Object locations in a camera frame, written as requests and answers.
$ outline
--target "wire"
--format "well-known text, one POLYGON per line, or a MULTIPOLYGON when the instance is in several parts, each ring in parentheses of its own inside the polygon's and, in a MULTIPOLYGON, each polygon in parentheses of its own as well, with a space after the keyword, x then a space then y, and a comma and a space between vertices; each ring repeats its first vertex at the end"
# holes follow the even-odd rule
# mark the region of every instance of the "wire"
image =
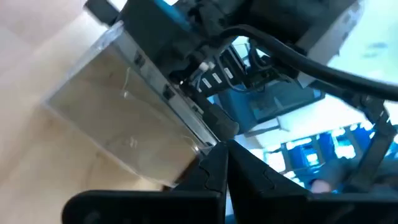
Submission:
POLYGON ((235 87, 235 86, 231 83, 231 81, 229 80, 229 77, 228 77, 227 73, 226 73, 225 70, 224 70, 224 69, 225 69, 225 68, 224 68, 224 65, 221 63, 221 60, 220 60, 219 57, 216 57, 216 63, 217 63, 217 65, 220 67, 220 70, 221 70, 221 72, 222 72, 222 74, 223 74, 223 76, 224 76, 224 78, 225 78, 227 84, 229 85, 229 87, 231 87, 231 89, 232 89, 233 91, 236 91, 236 92, 238 92, 238 93, 250 93, 250 92, 252 92, 252 91, 258 90, 258 89, 260 89, 261 87, 263 87, 266 83, 268 83, 268 81, 269 81, 267 78, 265 78, 265 79, 263 79, 263 81, 261 81, 261 82, 255 84, 253 87, 248 88, 248 89, 245 89, 245 90, 242 90, 242 89, 240 89, 240 88, 235 87))
POLYGON ((248 25, 238 25, 227 28, 216 37, 216 41, 229 40, 230 37, 235 36, 246 36, 251 39, 255 39, 258 46, 263 46, 272 52, 273 57, 277 57, 280 61, 292 68, 321 81, 331 83, 332 85, 336 85, 344 89, 372 95, 383 100, 398 101, 397 86, 368 80, 366 78, 361 78, 353 74, 322 65, 299 54, 277 40, 275 37, 248 25))

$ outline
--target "light wood floor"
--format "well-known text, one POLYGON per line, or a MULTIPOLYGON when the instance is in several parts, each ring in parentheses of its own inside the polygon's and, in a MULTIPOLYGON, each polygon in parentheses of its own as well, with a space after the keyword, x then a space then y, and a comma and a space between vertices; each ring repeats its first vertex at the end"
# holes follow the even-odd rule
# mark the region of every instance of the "light wood floor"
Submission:
POLYGON ((82 0, 0 2, 0 223, 59 223, 88 189, 159 189, 120 168, 42 100, 103 33, 82 0))

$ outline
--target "black cable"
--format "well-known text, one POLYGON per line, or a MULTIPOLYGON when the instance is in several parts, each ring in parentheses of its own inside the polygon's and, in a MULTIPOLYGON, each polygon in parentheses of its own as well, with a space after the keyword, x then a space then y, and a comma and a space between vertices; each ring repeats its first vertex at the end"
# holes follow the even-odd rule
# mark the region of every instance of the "black cable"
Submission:
POLYGON ((272 52, 273 57, 278 58, 286 65, 316 79, 344 89, 372 95, 383 100, 398 101, 397 86, 375 82, 322 65, 299 54, 275 37, 248 25, 238 25, 227 28, 216 38, 216 41, 229 39, 235 36, 246 36, 255 39, 258 46, 263 46, 268 51, 272 52))
POLYGON ((224 78, 225 78, 227 84, 229 85, 229 87, 231 87, 231 89, 232 89, 233 91, 236 91, 236 92, 238 92, 238 93, 250 93, 250 92, 252 92, 252 91, 258 90, 259 88, 263 87, 265 84, 267 84, 267 83, 269 82, 269 80, 268 80, 267 78, 265 78, 265 79, 263 79, 261 82, 255 84, 253 87, 248 88, 248 89, 245 89, 245 90, 242 90, 242 89, 240 89, 240 88, 235 87, 235 86, 231 83, 231 81, 229 80, 229 77, 228 77, 227 73, 226 73, 225 70, 224 70, 224 65, 223 65, 223 63, 221 62, 221 60, 220 60, 219 57, 216 57, 216 64, 219 66, 219 68, 220 68, 220 70, 221 70, 221 72, 222 72, 222 74, 223 74, 223 76, 224 76, 224 78))

